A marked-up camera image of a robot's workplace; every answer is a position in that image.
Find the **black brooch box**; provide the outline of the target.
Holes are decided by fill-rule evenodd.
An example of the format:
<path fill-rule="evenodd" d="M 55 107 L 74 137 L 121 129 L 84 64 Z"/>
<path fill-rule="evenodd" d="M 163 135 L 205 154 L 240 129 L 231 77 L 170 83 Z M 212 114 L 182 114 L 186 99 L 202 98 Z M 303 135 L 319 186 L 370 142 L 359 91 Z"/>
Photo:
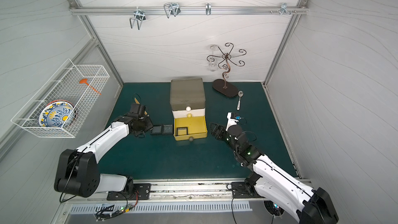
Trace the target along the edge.
<path fill-rule="evenodd" d="M 176 129 L 176 136 L 188 135 L 188 127 L 178 127 Z"/>
<path fill-rule="evenodd" d="M 163 125 L 154 125 L 151 130 L 151 135 L 162 135 L 163 134 Z"/>
<path fill-rule="evenodd" d="M 173 125 L 172 124 L 163 125 L 162 134 L 163 135 L 173 135 L 174 134 Z"/>

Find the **three-tier drawer cabinet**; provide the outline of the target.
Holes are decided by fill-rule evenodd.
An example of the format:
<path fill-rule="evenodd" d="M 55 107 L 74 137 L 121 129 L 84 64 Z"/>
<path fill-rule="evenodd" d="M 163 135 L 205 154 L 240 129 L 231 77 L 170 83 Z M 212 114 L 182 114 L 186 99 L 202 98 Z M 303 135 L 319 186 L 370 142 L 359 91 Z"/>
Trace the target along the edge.
<path fill-rule="evenodd" d="M 206 98 L 201 78 L 172 80 L 170 105 L 176 141 L 194 141 L 207 137 Z M 178 127 L 188 127 L 188 135 L 176 136 Z"/>

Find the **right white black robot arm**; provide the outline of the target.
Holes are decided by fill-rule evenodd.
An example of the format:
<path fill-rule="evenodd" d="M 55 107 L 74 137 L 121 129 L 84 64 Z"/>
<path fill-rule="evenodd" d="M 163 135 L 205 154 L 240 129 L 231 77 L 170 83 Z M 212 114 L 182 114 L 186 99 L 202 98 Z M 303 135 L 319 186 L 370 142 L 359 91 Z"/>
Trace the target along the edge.
<path fill-rule="evenodd" d="M 251 170 L 245 179 L 250 196 L 261 196 L 282 208 L 299 224 L 336 224 L 339 216 L 330 195 L 314 189 L 277 166 L 266 154 L 249 143 L 245 132 L 235 124 L 229 127 L 211 123 L 211 135 L 225 142 L 241 166 Z"/>

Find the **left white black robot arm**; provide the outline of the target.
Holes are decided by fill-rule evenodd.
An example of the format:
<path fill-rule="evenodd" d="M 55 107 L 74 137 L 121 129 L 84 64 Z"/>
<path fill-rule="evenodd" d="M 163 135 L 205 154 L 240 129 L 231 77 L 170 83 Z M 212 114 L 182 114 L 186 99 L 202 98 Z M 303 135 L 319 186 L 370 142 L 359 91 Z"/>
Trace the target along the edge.
<path fill-rule="evenodd" d="M 88 198 L 103 192 L 119 192 L 126 197 L 135 194 L 133 177 L 102 174 L 98 163 L 119 141 L 129 134 L 144 135 L 153 128 L 146 107 L 133 103 L 130 111 L 116 118 L 93 140 L 76 149 L 66 149 L 59 157 L 54 189 L 66 195 Z"/>

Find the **hello kitty metal spoon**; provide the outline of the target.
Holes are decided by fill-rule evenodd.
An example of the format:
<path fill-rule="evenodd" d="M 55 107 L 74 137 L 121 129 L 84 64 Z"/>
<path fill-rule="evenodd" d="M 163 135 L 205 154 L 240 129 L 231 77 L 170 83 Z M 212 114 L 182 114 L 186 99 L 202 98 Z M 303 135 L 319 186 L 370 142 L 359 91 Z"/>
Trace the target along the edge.
<path fill-rule="evenodd" d="M 237 108 L 236 108 L 237 111 L 240 110 L 241 98 L 243 97 L 243 95 L 244 95 L 244 92 L 243 92 L 243 91 L 239 91 L 239 92 L 238 92 L 238 104 L 237 104 Z"/>

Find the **brown metal jewelry stand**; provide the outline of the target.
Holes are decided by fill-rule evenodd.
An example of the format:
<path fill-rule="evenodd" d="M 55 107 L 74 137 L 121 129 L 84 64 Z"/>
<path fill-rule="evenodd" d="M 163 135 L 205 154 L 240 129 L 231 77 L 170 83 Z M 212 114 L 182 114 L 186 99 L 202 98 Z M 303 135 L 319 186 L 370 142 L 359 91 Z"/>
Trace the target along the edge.
<path fill-rule="evenodd" d="M 219 46 L 218 50 L 221 52 L 221 55 L 217 56 L 217 65 L 219 69 L 222 69 L 222 78 L 213 81 L 212 88 L 217 92 L 223 94 L 226 97 L 233 98 L 238 96 L 238 92 L 240 91 L 236 86 L 228 82 L 229 74 L 232 70 L 231 65 L 237 67 L 243 67 L 246 65 L 245 61 L 238 60 L 234 62 L 232 59 L 243 57 L 247 54 L 247 51 L 244 49 L 239 49 L 239 55 L 232 55 L 232 51 L 234 50 L 233 43 L 225 43 L 225 47 L 229 48 L 228 52 L 224 52 Z"/>

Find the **white vent strip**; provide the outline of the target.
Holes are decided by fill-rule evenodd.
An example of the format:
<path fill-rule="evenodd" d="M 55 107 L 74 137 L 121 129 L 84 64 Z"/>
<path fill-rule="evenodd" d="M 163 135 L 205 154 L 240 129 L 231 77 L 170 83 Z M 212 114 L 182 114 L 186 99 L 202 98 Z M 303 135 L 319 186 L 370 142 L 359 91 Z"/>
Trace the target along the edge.
<path fill-rule="evenodd" d="M 74 204 L 71 215 L 90 215 L 99 211 L 110 214 L 122 209 L 122 203 Z M 248 201 L 213 201 L 213 202 L 140 202 L 130 213 L 227 213 L 251 212 Z"/>

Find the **orange plastic spoon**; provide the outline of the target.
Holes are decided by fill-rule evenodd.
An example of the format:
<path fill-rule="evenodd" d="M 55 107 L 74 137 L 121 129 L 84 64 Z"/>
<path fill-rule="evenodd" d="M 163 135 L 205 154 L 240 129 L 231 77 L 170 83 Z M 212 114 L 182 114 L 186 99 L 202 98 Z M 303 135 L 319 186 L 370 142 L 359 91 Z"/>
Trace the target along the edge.
<path fill-rule="evenodd" d="M 96 92 L 97 94 L 101 95 L 101 93 L 96 90 L 91 84 L 88 83 L 88 79 L 87 78 L 83 78 L 79 81 L 80 84 L 84 84 L 87 85 L 89 88 L 91 88 L 94 92 Z"/>

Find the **clear wine glass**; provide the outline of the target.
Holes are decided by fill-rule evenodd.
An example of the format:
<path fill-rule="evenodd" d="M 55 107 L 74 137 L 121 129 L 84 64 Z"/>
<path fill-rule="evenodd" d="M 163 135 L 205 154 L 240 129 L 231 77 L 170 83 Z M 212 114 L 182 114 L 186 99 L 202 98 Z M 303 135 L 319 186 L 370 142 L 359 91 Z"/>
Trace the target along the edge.
<path fill-rule="evenodd" d="M 217 56 L 215 56 L 216 51 L 218 50 L 218 46 L 217 45 L 211 45 L 210 46 L 210 50 L 211 50 L 211 55 L 207 58 L 208 61 L 208 69 L 211 72 L 215 72 L 218 69 L 218 65 L 217 65 Z"/>

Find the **blue yellow patterned plate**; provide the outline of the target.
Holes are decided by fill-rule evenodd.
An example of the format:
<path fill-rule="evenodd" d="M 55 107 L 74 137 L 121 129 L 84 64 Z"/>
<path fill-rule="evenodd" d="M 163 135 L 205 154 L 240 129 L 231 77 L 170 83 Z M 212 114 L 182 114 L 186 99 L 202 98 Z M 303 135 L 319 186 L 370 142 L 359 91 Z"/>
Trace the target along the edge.
<path fill-rule="evenodd" d="M 72 124 L 76 114 L 74 106 L 68 101 L 57 100 L 49 103 L 39 114 L 40 127 L 62 128 Z"/>

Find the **metal double hook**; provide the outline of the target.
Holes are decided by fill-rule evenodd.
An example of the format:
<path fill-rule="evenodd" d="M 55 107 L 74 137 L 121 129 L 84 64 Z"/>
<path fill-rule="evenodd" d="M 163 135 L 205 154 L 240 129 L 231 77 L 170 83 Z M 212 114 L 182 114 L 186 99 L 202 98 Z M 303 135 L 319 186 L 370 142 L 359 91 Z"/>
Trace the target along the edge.
<path fill-rule="evenodd" d="M 170 18 L 170 16 L 176 17 L 181 13 L 181 9 L 178 3 L 166 3 L 163 5 L 163 8 L 168 19 Z"/>
<path fill-rule="evenodd" d="M 136 26 L 137 29 L 140 30 L 145 20 L 146 20 L 145 12 L 137 8 L 136 11 L 133 12 L 133 16 L 129 19 L 130 27 L 134 28 L 134 26 Z"/>

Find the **metal single hook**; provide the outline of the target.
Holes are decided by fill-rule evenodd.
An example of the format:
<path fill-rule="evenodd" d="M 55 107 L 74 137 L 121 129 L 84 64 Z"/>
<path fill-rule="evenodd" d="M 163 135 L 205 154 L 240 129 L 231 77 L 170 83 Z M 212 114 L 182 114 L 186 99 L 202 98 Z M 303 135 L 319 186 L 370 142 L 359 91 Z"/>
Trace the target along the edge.
<path fill-rule="evenodd" d="M 210 16 L 210 15 L 211 15 L 211 3 L 206 3 L 206 4 L 205 4 L 205 14 L 206 14 L 207 16 Z"/>

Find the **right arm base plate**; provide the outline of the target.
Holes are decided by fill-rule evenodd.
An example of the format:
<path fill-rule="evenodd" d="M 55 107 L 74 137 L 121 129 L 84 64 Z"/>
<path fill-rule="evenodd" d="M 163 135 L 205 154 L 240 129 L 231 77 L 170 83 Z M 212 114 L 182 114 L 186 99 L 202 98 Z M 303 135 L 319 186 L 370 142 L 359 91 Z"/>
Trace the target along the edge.
<path fill-rule="evenodd" d="M 263 199 L 262 196 L 255 192 L 253 187 L 243 181 L 227 184 L 227 190 L 232 193 L 234 199 Z"/>

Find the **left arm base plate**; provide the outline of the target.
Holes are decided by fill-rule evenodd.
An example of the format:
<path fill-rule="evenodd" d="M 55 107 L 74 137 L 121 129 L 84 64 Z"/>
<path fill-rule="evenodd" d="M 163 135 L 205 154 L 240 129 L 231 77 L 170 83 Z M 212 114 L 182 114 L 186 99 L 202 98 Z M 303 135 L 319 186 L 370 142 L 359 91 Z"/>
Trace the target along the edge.
<path fill-rule="evenodd" d="M 106 200 L 108 201 L 125 201 L 125 200 L 149 200 L 151 191 L 150 183 L 134 184 L 133 186 L 126 186 L 121 192 L 108 192 Z"/>

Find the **aluminium top rail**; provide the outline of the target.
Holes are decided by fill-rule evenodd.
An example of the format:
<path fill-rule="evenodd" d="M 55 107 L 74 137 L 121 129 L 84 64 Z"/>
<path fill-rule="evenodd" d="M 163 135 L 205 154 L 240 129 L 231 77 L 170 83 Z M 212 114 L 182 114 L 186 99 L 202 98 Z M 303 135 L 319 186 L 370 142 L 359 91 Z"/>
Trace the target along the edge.
<path fill-rule="evenodd" d="M 71 8 L 69 11 L 75 16 L 132 16 L 137 7 L 80 7 Z M 139 7 L 146 16 L 165 16 L 161 7 Z M 179 16 L 206 16 L 204 6 L 180 6 Z M 271 15 L 270 10 L 276 11 L 280 6 L 215 6 L 211 5 L 211 16 L 247 16 Z M 296 10 L 297 15 L 309 12 L 307 7 L 288 6 L 289 10 Z"/>

